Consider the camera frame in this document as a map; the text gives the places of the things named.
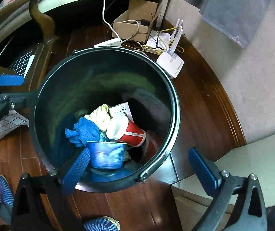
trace cardboard box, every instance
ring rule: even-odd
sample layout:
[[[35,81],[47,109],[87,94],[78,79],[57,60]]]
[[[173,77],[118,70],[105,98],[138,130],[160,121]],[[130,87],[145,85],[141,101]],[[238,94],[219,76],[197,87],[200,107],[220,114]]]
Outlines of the cardboard box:
[[[150,25],[144,26],[140,25],[139,31],[132,40],[139,42],[146,42],[148,39],[148,34],[151,31],[154,20],[156,19],[156,9],[158,3],[148,2],[143,0],[130,0],[129,9],[117,17],[113,24],[113,29],[119,34],[121,39],[127,39],[131,37],[135,32],[137,25],[132,24],[133,22],[122,22],[127,20],[137,20],[140,22],[142,19],[150,21]]]

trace garbage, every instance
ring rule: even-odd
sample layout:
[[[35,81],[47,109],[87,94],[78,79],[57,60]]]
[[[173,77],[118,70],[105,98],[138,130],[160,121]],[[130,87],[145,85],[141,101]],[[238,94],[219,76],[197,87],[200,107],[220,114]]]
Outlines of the garbage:
[[[134,147],[141,146],[146,138],[145,131],[122,114],[112,118],[106,135],[109,139],[125,142]]]
[[[111,116],[108,114],[108,105],[106,104],[101,105],[90,115],[85,115],[84,117],[94,122],[101,131],[106,131],[111,121]]]
[[[115,117],[118,114],[123,114],[126,117],[128,117],[130,121],[134,122],[129,108],[129,104],[127,102],[110,107],[108,111],[111,117]]]
[[[124,156],[124,143],[88,142],[90,163],[94,168],[121,168]]]
[[[76,147],[86,146],[88,141],[99,141],[100,132],[95,123],[81,117],[76,124],[73,125],[73,130],[65,128],[66,138]]]
[[[110,108],[106,104],[101,105],[91,114],[81,117],[73,130],[65,128],[65,134],[76,147],[89,148],[91,167],[99,169],[99,172],[92,172],[104,177],[111,176],[111,172],[105,174],[105,170],[119,169],[123,164],[128,167],[133,162],[136,167],[128,150],[140,147],[146,139],[145,131],[133,122],[127,102]],[[141,152],[149,153],[148,146],[149,140]]]

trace black trash can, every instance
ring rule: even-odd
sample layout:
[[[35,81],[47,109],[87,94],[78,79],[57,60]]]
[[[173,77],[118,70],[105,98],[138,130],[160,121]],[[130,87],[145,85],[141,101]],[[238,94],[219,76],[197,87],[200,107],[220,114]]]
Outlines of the black trash can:
[[[131,149],[133,164],[126,169],[100,171],[88,165],[76,188],[114,192],[154,173],[169,155],[179,132],[178,96],[154,61],[118,47],[78,51],[45,77],[30,116],[30,135],[47,170],[61,169],[78,149],[65,138],[65,128],[72,129],[81,116],[102,104],[123,102],[128,102],[135,124],[155,136],[158,151],[145,158],[142,147]]]

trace wall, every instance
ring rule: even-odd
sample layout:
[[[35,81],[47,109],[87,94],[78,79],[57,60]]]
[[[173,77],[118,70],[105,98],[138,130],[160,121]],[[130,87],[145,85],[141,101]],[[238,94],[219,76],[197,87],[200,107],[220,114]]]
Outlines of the wall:
[[[247,143],[275,133],[275,0],[246,50],[201,20],[199,9],[171,0],[166,19],[184,20],[184,34],[228,94]]]

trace metal rim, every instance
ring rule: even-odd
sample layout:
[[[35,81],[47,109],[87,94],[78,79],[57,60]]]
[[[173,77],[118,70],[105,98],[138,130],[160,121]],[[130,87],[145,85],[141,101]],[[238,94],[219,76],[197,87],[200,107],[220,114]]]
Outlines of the metal rim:
[[[167,74],[161,69],[160,66],[158,66],[157,63],[149,59],[148,57],[137,53],[135,51],[129,50],[129,49],[123,49],[118,47],[96,47],[96,48],[89,48],[84,50],[83,52],[79,52],[77,55],[70,56],[63,61],[61,61],[58,65],[56,65],[50,73],[45,77],[45,79],[42,82],[42,85],[40,89],[38,90],[38,98],[40,97],[41,92],[44,89],[45,84],[48,82],[50,77],[63,65],[65,65],[67,62],[71,61],[72,59],[93,52],[93,51],[101,51],[101,50],[114,50],[114,51],[121,51],[121,52],[127,52],[133,55],[138,56],[139,58],[142,58],[145,62],[147,62],[149,65],[151,65],[161,76],[164,83],[166,84],[167,90],[169,91],[170,100],[171,100],[171,109],[172,109],[172,118],[171,123],[168,131],[168,135],[165,137],[163,141],[163,145],[161,146],[160,150],[155,154],[152,159],[147,162],[143,167],[141,167],[136,172],[130,174],[127,177],[112,181],[112,182],[79,182],[76,189],[80,189],[83,191],[88,192],[114,192],[118,190],[122,190],[128,187],[131,187],[141,181],[143,181],[145,178],[150,176],[152,173],[154,173],[166,160],[168,155],[170,154],[174,143],[176,141],[176,138],[178,136],[179,127],[180,127],[180,103],[177,96],[176,89],[172,83],[172,81],[169,79]],[[31,141],[33,143],[34,149],[39,157],[39,159],[43,162],[47,170],[55,169],[53,164],[49,161],[48,157],[43,152],[41,145],[37,139],[36,129],[35,129],[35,114],[36,114],[36,107],[32,108],[30,119],[29,119],[29,129],[30,129],[30,137]]]

